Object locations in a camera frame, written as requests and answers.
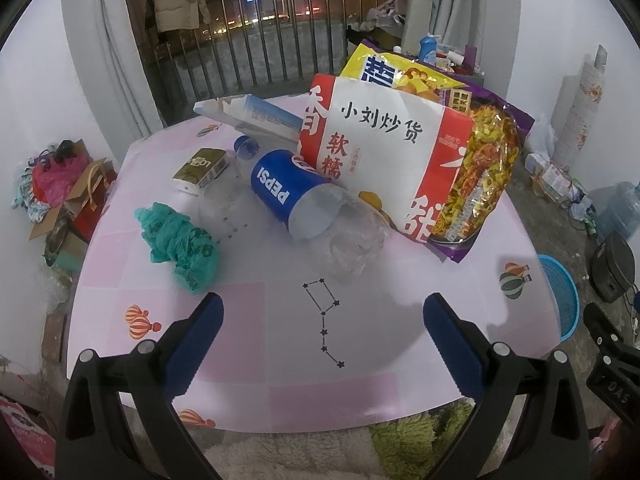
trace pink tablecloth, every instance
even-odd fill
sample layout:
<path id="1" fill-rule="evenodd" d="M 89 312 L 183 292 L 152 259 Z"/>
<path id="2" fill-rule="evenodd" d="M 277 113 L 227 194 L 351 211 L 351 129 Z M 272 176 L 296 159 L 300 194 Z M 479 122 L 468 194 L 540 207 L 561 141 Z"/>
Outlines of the pink tablecloth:
<path id="1" fill-rule="evenodd" d="M 280 102 L 300 111 L 299 101 Z M 129 150 L 80 276 L 69 376 L 83 349 L 106 356 L 129 352 L 141 340 L 135 337 L 157 340 L 203 297 L 176 285 L 172 264 L 149 261 L 133 211 L 154 201 L 209 229 L 222 252 L 211 290 L 224 301 L 225 322 L 189 391 L 174 400 L 185 422 L 252 432 L 336 430 L 458 398 L 422 324 L 422 302 L 436 291 L 490 341 L 519 354 L 540 356 L 559 343 L 546 277 L 505 194 L 462 263 L 393 234 L 377 264 L 353 283 L 336 283 L 305 263 L 250 192 L 211 219 L 198 214 L 196 198 L 172 188 L 172 175 L 198 148 L 231 149 L 239 135 L 221 125 L 197 136 L 210 124 L 189 120 Z M 223 176 L 233 178 L 231 169 Z M 131 404 L 129 396 L 124 401 Z"/>

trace tissue box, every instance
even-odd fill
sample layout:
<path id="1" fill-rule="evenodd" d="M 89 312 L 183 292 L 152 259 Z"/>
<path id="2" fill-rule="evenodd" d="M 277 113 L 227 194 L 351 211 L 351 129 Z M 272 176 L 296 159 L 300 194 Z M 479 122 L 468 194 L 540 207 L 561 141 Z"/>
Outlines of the tissue box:
<path id="1" fill-rule="evenodd" d="M 226 168 L 226 151 L 200 148 L 174 175 L 175 186 L 186 193 L 200 195 L 206 185 Z"/>

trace metal railing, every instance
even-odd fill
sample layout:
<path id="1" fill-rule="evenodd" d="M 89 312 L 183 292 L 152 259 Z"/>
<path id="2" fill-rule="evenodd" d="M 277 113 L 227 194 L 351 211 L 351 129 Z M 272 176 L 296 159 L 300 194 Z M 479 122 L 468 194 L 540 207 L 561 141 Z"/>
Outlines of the metal railing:
<path id="1" fill-rule="evenodd" d="M 152 37 L 152 56 L 141 52 L 156 104 L 174 124 L 203 99 L 305 92 L 316 73 L 340 73 L 347 27 L 383 1 L 209 0 L 209 25 Z"/>

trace white curtain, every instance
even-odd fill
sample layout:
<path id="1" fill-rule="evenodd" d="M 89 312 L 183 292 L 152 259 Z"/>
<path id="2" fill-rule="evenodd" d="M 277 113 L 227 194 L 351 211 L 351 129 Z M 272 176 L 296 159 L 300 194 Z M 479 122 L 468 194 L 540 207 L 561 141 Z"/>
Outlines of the white curtain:
<path id="1" fill-rule="evenodd" d="M 430 33 L 443 44 L 463 47 L 472 44 L 482 50 L 486 0 L 433 0 Z"/>
<path id="2" fill-rule="evenodd" d="M 402 47 L 417 52 L 419 40 L 430 33 L 446 45 L 476 46 L 480 59 L 485 11 L 486 0 L 409 0 Z"/>
<path id="3" fill-rule="evenodd" d="M 114 157 L 164 126 L 131 30 L 125 0 L 61 0 L 69 49 Z"/>

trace star constellation drawing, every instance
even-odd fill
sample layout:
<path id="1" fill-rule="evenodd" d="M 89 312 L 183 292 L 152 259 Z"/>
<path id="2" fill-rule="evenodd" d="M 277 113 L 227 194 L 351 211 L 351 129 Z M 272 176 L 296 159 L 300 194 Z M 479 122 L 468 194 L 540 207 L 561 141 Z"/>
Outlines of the star constellation drawing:
<path id="1" fill-rule="evenodd" d="M 324 305 L 321 306 L 320 303 L 318 303 L 318 300 L 316 300 L 316 298 L 312 294 L 311 290 L 309 290 L 309 287 L 311 285 L 315 285 L 316 283 L 319 284 L 317 286 L 324 287 L 324 290 L 326 290 L 329 293 L 329 296 L 331 296 L 331 301 L 329 302 L 328 306 L 324 306 Z M 322 318 L 322 330 L 320 331 L 320 335 L 322 336 L 322 346 L 320 347 L 320 351 L 322 353 L 324 353 L 325 355 L 327 355 L 329 357 L 329 359 L 331 359 L 331 361 L 333 361 L 338 368 L 344 368 L 344 361 L 340 361 L 340 360 L 336 359 L 331 354 L 331 352 L 329 352 L 329 348 L 328 348 L 327 342 L 326 342 L 327 336 L 329 334 L 329 331 L 326 329 L 326 325 L 325 325 L 325 322 L 324 322 L 327 313 L 333 307 L 340 306 L 340 301 L 335 299 L 334 294 L 331 292 L 329 287 L 324 282 L 324 278 L 320 278 L 319 280 L 315 280 L 314 282 L 303 283 L 302 284 L 302 288 L 304 288 L 306 290 L 306 293 L 309 295 L 311 300 L 314 302 L 315 306 L 318 308 L 318 311 L 320 312 L 320 317 Z"/>

